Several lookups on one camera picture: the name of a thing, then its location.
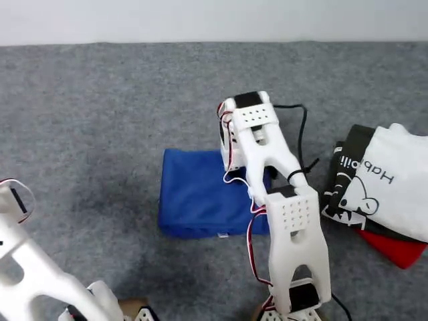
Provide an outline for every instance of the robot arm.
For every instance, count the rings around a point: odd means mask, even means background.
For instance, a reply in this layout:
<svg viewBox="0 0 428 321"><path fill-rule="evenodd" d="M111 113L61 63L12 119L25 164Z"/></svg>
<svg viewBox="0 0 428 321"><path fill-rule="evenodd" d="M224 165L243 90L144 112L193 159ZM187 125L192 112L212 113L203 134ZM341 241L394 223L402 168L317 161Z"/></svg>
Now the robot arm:
<svg viewBox="0 0 428 321"><path fill-rule="evenodd" d="M290 185L266 191L266 166L276 168L285 177L300 169L266 92L228 98L219 112L225 170L246 167L250 197L259 206L265 205L271 236L270 292L276 310L283 316L312 311L331 297L328 248L320 226L318 194L303 173L292 175ZM308 266L312 277L293 281L301 265Z"/></svg>
<svg viewBox="0 0 428 321"><path fill-rule="evenodd" d="M85 288L63 272L17 223L22 216L19 195L8 182L0 181L0 315L10 321L44 320L33 304L33 299L44 295L70 304L59 321L131 321L104 282ZM12 282L7 278L1 263L4 257L22 268L22 280ZM155 319L150 318L150 312L140 311L135 320Z"/></svg>

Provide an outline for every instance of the gray carpet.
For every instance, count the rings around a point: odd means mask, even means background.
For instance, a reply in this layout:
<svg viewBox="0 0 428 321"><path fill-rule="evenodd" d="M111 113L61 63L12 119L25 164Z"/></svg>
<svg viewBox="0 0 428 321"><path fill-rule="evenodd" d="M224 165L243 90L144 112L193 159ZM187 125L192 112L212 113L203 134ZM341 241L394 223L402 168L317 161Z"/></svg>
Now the gray carpet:
<svg viewBox="0 0 428 321"><path fill-rule="evenodd" d="M219 146L215 108L266 90L310 114L305 159L321 189L336 140L354 123L427 135L426 43L94 44L0 48L2 177L38 200L25 228L83 284L148 296L162 320L248 320L266 289L244 237L183 241L156 226L163 150ZM278 111L292 151L301 115ZM355 320L425 320L428 255L395 267L351 230L323 221L332 289ZM256 237L267 275L268 237ZM46 320L63 304L46 303ZM331 320L345 320L334 303Z"/></svg>

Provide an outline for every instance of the white wall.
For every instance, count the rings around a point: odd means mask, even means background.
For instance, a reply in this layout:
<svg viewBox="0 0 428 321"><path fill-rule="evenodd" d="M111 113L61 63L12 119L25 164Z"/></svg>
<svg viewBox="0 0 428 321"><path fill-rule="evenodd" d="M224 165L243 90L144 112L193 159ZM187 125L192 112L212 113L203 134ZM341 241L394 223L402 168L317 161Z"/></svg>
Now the white wall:
<svg viewBox="0 0 428 321"><path fill-rule="evenodd" d="M0 0L0 45L428 40L425 0Z"/></svg>

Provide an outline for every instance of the black cable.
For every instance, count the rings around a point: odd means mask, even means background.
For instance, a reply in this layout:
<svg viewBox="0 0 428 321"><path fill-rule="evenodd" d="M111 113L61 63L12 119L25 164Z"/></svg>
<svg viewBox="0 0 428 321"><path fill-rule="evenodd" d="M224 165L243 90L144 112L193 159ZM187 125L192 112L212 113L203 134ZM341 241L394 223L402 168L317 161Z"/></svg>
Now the black cable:
<svg viewBox="0 0 428 321"><path fill-rule="evenodd" d="M349 312L348 308L338 299L337 296L334 295L333 292L332 292L332 298L345 311L346 316L348 317L348 321L352 321L352 316L350 315L350 312Z"/></svg>
<svg viewBox="0 0 428 321"><path fill-rule="evenodd" d="M283 109L293 109L293 108L301 108L303 110L303 117L302 117L302 123L300 125L300 130L299 130L299 138L297 141L297 153L298 153L298 160L299 160L299 164L300 164L300 168L297 171L292 172L290 175L288 175L287 180L290 181L290 179L292 178L293 175L297 174L297 173L304 173L305 175L307 173L309 173L312 170L312 167L314 167L316 165L316 163L318 163L318 161L320 160L319 158L317 158L316 160L314 160L314 162L309 165L308 167L305 167L305 163L303 161L303 148L302 148L302 141L303 141L303 133L305 131L305 125L306 125L306 120L308 119L308 109L305 107L305 105L303 104L295 104L295 105L274 105L275 108L283 108Z"/></svg>
<svg viewBox="0 0 428 321"><path fill-rule="evenodd" d="M303 104L296 104L296 105L274 105L275 108L283 108L283 109L293 109L293 108L301 108L303 109L303 118L302 123L300 125L299 130L299 139L298 139L298 158L300 167L303 169L305 168L305 164L303 161L303 152L302 152L302 139L303 139L303 132L305 130L306 125L306 119L308 118L308 109Z"/></svg>

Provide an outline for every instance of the blue fabric bag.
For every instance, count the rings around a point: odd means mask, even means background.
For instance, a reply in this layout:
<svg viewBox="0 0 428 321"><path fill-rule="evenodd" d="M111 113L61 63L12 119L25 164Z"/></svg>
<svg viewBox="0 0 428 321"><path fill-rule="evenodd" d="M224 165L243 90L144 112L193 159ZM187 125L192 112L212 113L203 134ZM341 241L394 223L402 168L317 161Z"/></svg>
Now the blue fabric bag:
<svg viewBox="0 0 428 321"><path fill-rule="evenodd" d="M245 178L245 170L233 173ZM219 150L185 152L166 149L163 158L158 224L167 235L186 239L246 233L252 218L247 186L223 182ZM265 186L270 180L265 175ZM253 234L268 234L263 215L255 220Z"/></svg>

